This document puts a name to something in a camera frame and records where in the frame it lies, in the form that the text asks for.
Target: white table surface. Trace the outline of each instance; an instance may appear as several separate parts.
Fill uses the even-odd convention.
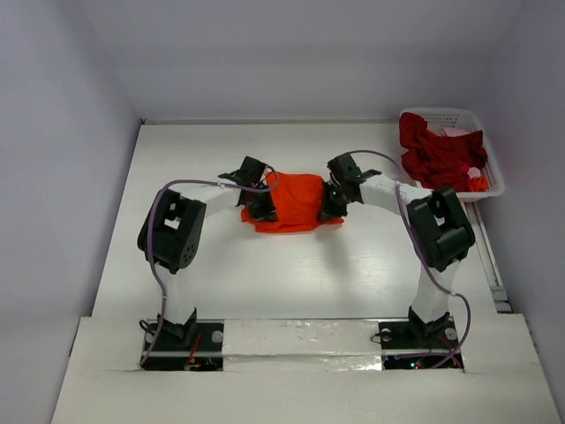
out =
[[[397,125],[142,126],[94,316],[155,317],[160,291],[136,242],[155,193],[171,179],[216,180],[245,155],[280,171],[326,178],[328,160],[356,148],[399,158]],[[362,169],[396,174],[377,156],[355,159]],[[190,197],[189,185],[177,190]],[[340,227],[294,235],[256,233],[236,208],[208,218],[196,259],[179,274],[192,286],[199,318],[405,316],[420,265],[401,219],[380,208],[350,205],[349,211]],[[470,296],[477,314],[495,314],[475,247],[454,287]]]
[[[346,150],[374,148],[398,157],[397,138],[396,125],[383,124],[142,126],[93,317],[80,325],[54,422],[559,422],[524,319],[496,314],[476,247],[454,283],[473,311],[462,350],[465,373],[328,372],[277,361],[236,363],[221,373],[138,370],[143,335],[137,320],[155,317],[160,298],[136,240],[164,183],[215,178],[245,155],[281,171],[326,176],[326,162]],[[394,175],[379,158],[356,160],[362,169]],[[190,197],[189,187],[179,190]],[[398,216],[352,205],[344,225],[301,235],[257,234],[239,222],[237,210],[222,212],[205,221],[199,253],[181,272],[194,288],[201,319],[384,318],[406,315],[419,263]],[[462,329],[463,306],[453,299],[450,309]],[[268,333],[280,327],[226,325],[245,329],[230,351],[250,354],[264,354],[270,344],[255,348],[249,337],[275,339]],[[357,324],[340,328],[349,334],[351,326]],[[370,327],[358,324],[359,331]],[[346,336],[328,340],[337,351],[352,345]],[[324,353],[296,343],[295,350]],[[355,349],[380,354],[378,345],[365,342]]]

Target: red cloth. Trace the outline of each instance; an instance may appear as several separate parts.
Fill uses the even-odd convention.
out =
[[[413,113],[400,116],[400,145],[408,149],[402,155],[404,169],[427,188],[450,186],[457,192],[469,192],[471,179],[463,170],[472,166],[481,170],[486,164],[482,131],[440,137],[428,131],[427,122]]]
[[[255,225],[257,232],[300,232],[312,231],[320,225],[342,223],[343,219],[318,222],[324,188],[324,180],[312,174],[284,174],[278,172],[279,184],[271,192],[278,221],[264,223],[253,221],[249,210],[241,211],[241,220]],[[275,174],[267,175],[267,184],[275,182]]]

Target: laundry basket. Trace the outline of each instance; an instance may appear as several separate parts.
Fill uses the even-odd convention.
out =
[[[404,112],[420,115],[427,121],[427,127],[436,134],[440,133],[440,129],[443,126],[461,128],[469,133],[479,130],[483,131],[483,146],[488,154],[488,161],[481,173],[488,181],[488,188],[485,192],[458,192],[457,197],[461,201],[472,202],[485,197],[500,196],[504,193],[504,181],[502,180],[500,168],[494,157],[488,137],[485,134],[485,129],[474,113],[469,110],[451,108],[411,108],[403,110],[401,115]],[[416,185],[418,187],[422,186],[419,181],[416,181]]]

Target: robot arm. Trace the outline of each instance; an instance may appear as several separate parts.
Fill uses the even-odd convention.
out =
[[[410,231],[439,290],[422,264],[418,293],[409,309],[410,333],[426,339],[448,324],[448,298],[459,263],[475,242],[471,225],[448,187],[432,191],[398,183],[376,170],[361,172],[349,154],[328,163],[331,180],[324,185],[320,220],[347,215],[352,202],[384,208],[400,215],[397,190],[408,210]]]
[[[222,174],[238,186],[267,188],[260,181],[266,164],[247,156],[241,167],[231,173]],[[275,207],[268,193],[250,193],[233,190],[223,185],[191,185],[181,195],[167,189],[156,207],[153,223],[153,259],[155,268],[167,287],[167,309],[163,331],[174,337],[186,337],[187,323],[196,319],[191,285],[186,275],[178,276],[180,269],[187,268],[193,261],[200,243],[204,219],[224,209],[245,204],[255,219],[274,219]],[[149,216],[138,237],[138,248],[147,250],[147,227]]]

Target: purple cable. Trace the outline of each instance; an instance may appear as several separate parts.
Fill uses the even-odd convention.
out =
[[[167,286],[157,274],[157,269],[155,268],[155,261],[153,256],[153,225],[155,220],[155,213],[157,211],[157,205],[159,205],[162,196],[170,187],[176,184],[198,184],[201,186],[220,186],[227,188],[235,188],[237,190],[243,190],[251,193],[268,193],[271,190],[274,190],[278,186],[279,175],[272,166],[267,165],[267,168],[269,168],[271,172],[275,174],[275,183],[268,188],[253,188],[253,187],[246,187],[244,185],[220,183],[220,182],[214,182],[214,181],[208,181],[202,179],[174,179],[169,183],[165,184],[162,187],[162,189],[159,190],[159,192],[157,192],[157,195],[155,196],[155,199],[153,201],[153,205],[151,205],[151,210],[149,212],[149,219],[147,220],[147,258],[149,260],[149,267],[151,268],[151,273],[153,274],[155,281],[159,284],[159,287],[161,287],[161,293],[162,293],[161,312],[159,314],[159,320],[157,321],[157,328],[155,329],[155,333],[153,334],[153,339],[151,340],[151,343],[149,344],[145,355],[143,355],[143,358],[141,358],[141,360],[139,361],[140,367],[145,363],[145,361],[153,351],[157,338],[159,337],[159,334],[161,334],[162,324],[165,320],[165,311],[167,310]]]
[[[364,150],[364,149],[351,150],[350,152],[347,152],[347,154],[350,154],[350,155],[355,154],[355,153],[369,153],[371,155],[377,155],[377,156],[380,156],[380,157],[384,157],[385,159],[387,159],[388,161],[390,161],[392,164],[395,165],[396,169],[398,170],[398,172],[400,174],[400,165],[398,163],[396,163],[396,161],[388,155],[385,155],[385,154],[380,153],[380,152],[376,152],[374,150]],[[427,265],[426,260],[424,259],[424,255],[422,254],[422,252],[421,252],[421,250],[418,246],[418,243],[416,242],[416,238],[414,236],[414,233],[412,232],[412,228],[410,227],[410,223],[408,222],[408,216],[406,215],[406,211],[404,210],[403,200],[402,200],[402,196],[400,194],[400,184],[398,183],[398,181],[396,181],[395,194],[396,194],[396,202],[398,203],[398,209],[400,210],[400,216],[403,219],[404,227],[406,228],[406,232],[408,232],[408,235],[410,236],[410,240],[411,240],[412,244],[414,245],[414,250],[416,251],[416,256],[418,257],[418,259],[422,263],[422,266],[424,267],[426,274],[429,276],[433,285],[435,285],[435,287],[438,290],[440,290],[441,292],[444,292],[445,294],[448,294],[449,296],[454,296],[456,298],[461,299],[463,301],[463,303],[465,304],[465,307],[467,309],[467,324],[465,326],[465,332],[463,333],[463,336],[461,337],[459,344],[450,353],[446,354],[446,357],[443,360],[441,360],[440,362],[438,362],[437,364],[432,366],[432,368],[439,368],[443,364],[445,364],[448,360],[455,360],[459,367],[463,367],[461,365],[461,363],[459,363],[459,361],[455,358],[455,355],[461,349],[461,346],[463,345],[463,343],[467,339],[467,336],[469,336],[469,331],[471,330],[471,305],[469,304],[469,300],[467,300],[467,298],[465,298],[463,294],[455,293],[455,292],[452,292],[452,291],[446,289],[445,287],[443,287],[440,284],[439,281],[437,281],[435,276],[432,274],[432,271],[430,270],[430,267]],[[426,356],[443,356],[443,353],[428,352],[428,353],[423,353],[423,354],[422,353],[414,353],[414,354],[408,353],[408,354],[396,355],[397,358],[424,358]]]

